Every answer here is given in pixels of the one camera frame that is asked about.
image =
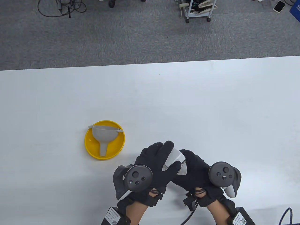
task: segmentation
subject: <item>yellow bowl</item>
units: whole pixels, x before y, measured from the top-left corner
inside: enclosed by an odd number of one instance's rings
[[[95,123],[94,125],[99,125],[99,126],[111,126],[111,127],[116,127],[120,128],[123,130],[123,128],[109,120],[103,120]],[[93,137],[92,134],[92,129],[89,128],[88,131],[86,132],[85,138],[84,138],[84,145],[87,150],[87,152],[94,157],[95,159],[99,160],[107,160],[115,157],[119,152],[122,150],[123,146],[125,144],[125,133],[120,132],[117,136],[116,139],[114,139],[112,142],[110,142],[107,146],[107,151],[106,151],[106,156],[100,156],[99,154],[99,149],[100,149],[100,143]]]

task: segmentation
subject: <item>wire bundle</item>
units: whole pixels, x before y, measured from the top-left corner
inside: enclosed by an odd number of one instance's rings
[[[192,217],[192,215],[196,211],[197,206],[198,206],[198,203],[196,203],[195,209],[191,212],[191,214],[180,225],[184,225]],[[300,225],[300,223],[299,224],[293,223],[293,211],[290,207],[287,208],[286,211],[283,213],[282,217],[280,218],[279,225],[281,225],[281,223],[282,223],[282,221],[283,221],[283,219],[284,219],[284,217],[285,217],[285,215],[287,214],[288,211],[290,211],[289,224],[288,225]]]
[[[37,10],[38,10],[38,12],[39,12],[41,15],[43,15],[43,16],[45,16],[45,17],[63,17],[63,16],[66,16],[66,15],[69,15],[69,17],[71,18],[71,13],[72,13],[73,11],[77,11],[77,12],[79,12],[79,13],[84,13],[84,12],[86,11],[86,5],[82,2],[82,0],[79,0],[79,1],[76,1],[76,0],[70,0],[68,3],[61,3],[61,6],[62,6],[62,7],[67,8],[67,12],[66,12],[66,13],[63,13],[62,10],[59,10],[60,13],[61,13],[61,15],[58,15],[58,16],[48,16],[48,15],[45,15],[45,14],[41,13],[41,11],[40,11],[39,6],[40,6],[40,2],[41,2],[41,1],[42,1],[42,0],[39,0],[38,3],[37,3]],[[83,11],[80,11],[80,10],[79,10],[79,8],[80,8],[81,6],[84,6],[84,8],[85,8]]]

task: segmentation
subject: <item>blue box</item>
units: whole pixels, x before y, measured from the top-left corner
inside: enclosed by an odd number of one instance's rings
[[[300,0],[297,0],[289,11],[300,22]]]

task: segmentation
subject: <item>chair wheel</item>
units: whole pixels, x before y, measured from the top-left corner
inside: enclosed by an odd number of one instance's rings
[[[115,3],[116,3],[115,0],[109,0],[108,6],[109,6],[110,8],[114,8],[114,7],[115,7]]]

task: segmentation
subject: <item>controller button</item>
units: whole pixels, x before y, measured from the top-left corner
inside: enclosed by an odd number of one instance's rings
[[[229,168],[228,167],[224,167],[223,171],[224,171],[224,173],[228,173],[229,172]]]
[[[134,171],[134,172],[132,173],[132,176],[133,176],[134,178],[137,178],[137,177],[139,176],[139,172]]]

